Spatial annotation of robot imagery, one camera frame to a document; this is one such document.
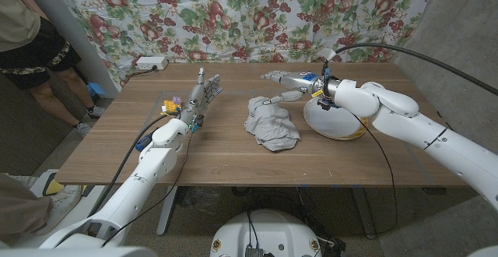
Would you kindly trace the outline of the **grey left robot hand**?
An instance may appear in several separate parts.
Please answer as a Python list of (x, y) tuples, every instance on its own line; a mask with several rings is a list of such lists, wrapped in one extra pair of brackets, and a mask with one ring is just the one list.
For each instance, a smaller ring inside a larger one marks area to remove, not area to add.
[(201, 67), (198, 72), (198, 80), (191, 91), (187, 105), (181, 110), (180, 120), (187, 125), (197, 123), (202, 126), (204, 113), (209, 104), (217, 97), (223, 88), (220, 86), (219, 74), (206, 79), (205, 69)]

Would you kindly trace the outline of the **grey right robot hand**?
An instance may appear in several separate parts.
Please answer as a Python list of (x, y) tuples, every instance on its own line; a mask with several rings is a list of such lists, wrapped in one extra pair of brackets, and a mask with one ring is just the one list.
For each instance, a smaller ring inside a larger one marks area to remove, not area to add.
[(305, 93), (315, 93), (323, 86), (323, 79), (312, 72), (285, 72), (275, 70), (266, 73), (261, 77), (262, 79), (278, 82), (285, 88), (290, 89), (290, 91), (265, 100), (263, 102), (264, 105), (298, 101)]

